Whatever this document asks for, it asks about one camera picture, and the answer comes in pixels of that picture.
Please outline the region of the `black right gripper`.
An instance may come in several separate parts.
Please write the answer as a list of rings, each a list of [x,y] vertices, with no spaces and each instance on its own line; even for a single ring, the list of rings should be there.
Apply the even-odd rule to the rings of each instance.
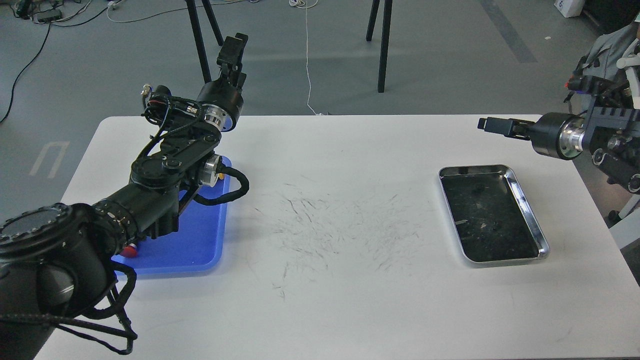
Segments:
[[[574,114],[548,112],[538,121],[483,117],[478,119],[477,129],[531,141],[535,152],[546,157],[570,161],[583,152],[585,119]]]

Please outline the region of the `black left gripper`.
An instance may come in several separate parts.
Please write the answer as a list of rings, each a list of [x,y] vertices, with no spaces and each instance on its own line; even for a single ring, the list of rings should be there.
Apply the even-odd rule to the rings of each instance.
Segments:
[[[242,72],[242,58],[249,36],[236,33],[222,42],[216,63],[221,79],[206,83],[196,98],[202,119],[220,132],[230,132],[238,122],[243,108],[243,85],[246,73]]]

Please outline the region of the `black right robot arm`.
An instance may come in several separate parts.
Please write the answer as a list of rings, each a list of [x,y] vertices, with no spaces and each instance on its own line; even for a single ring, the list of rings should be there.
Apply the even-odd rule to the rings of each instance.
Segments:
[[[633,105],[631,82],[581,75],[573,76],[566,86],[590,97],[585,112],[548,112],[537,121],[484,117],[478,129],[530,141],[534,151],[545,157],[569,161],[589,153],[608,182],[638,194],[639,110]]]

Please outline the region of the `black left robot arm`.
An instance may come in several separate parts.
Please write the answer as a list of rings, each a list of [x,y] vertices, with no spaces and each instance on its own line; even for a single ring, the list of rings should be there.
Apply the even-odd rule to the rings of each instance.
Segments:
[[[87,203],[53,203],[1,225],[1,358],[32,360],[54,330],[120,355],[138,338],[125,305],[137,273],[113,260],[126,246],[178,231],[191,202],[216,207],[247,194],[246,175],[215,148],[243,107],[246,34],[228,36],[216,80],[195,100],[165,86],[142,91],[142,116],[158,132],[131,164],[129,182]]]

